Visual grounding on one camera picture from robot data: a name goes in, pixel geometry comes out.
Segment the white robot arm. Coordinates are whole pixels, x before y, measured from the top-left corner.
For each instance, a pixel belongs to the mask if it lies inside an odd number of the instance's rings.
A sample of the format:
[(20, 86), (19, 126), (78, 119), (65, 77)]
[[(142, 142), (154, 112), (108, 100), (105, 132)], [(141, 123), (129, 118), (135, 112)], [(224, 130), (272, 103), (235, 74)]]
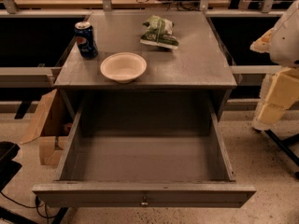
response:
[(268, 53), (282, 66), (274, 75), (264, 77), (252, 127), (269, 130), (299, 101), (299, 1), (294, 1), (273, 28), (254, 41), (252, 51)]

